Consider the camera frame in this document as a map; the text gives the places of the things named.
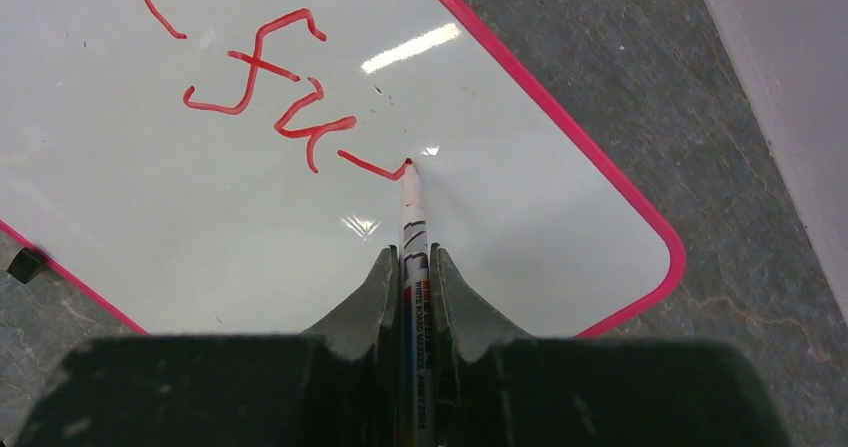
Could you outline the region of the pink framed whiteboard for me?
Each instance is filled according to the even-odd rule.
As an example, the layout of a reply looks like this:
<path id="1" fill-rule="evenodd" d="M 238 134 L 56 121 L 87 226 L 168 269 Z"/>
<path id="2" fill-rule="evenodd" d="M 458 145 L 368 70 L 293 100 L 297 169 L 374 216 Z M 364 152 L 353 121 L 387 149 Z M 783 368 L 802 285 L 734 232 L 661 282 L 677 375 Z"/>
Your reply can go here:
<path id="1" fill-rule="evenodd" d="M 682 242 L 462 0 L 1 0 L 1 227 L 133 328 L 301 330 L 428 238 L 538 336 L 668 296 Z"/>

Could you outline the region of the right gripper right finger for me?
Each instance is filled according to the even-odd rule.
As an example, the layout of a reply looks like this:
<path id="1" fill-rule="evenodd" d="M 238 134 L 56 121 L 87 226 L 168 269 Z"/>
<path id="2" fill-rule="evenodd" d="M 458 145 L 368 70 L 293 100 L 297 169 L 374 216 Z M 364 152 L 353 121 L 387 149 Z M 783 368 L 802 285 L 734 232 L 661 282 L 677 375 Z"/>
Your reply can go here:
<path id="1" fill-rule="evenodd" d="M 703 339 L 544 338 L 430 251 L 441 446 L 787 446 L 752 364 Z"/>

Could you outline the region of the red whiteboard marker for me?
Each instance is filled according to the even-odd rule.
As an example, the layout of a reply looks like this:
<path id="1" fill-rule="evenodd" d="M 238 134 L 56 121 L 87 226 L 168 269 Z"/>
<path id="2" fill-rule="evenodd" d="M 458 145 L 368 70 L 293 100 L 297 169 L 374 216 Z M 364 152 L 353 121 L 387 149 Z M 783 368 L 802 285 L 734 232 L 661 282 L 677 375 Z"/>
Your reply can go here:
<path id="1" fill-rule="evenodd" d="M 434 446 L 435 407 L 427 225 L 420 177 L 408 159 L 400 178 L 402 237 L 401 441 Z"/>

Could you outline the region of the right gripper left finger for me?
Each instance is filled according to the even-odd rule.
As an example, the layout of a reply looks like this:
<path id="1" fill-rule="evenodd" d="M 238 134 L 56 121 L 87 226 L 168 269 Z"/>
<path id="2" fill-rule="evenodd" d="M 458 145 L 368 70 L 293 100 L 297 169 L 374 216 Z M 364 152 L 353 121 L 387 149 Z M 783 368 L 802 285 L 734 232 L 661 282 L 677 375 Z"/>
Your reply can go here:
<path id="1" fill-rule="evenodd" d="M 383 249 L 306 330 L 99 338 L 60 362 L 20 446 L 393 446 L 400 269 Z"/>

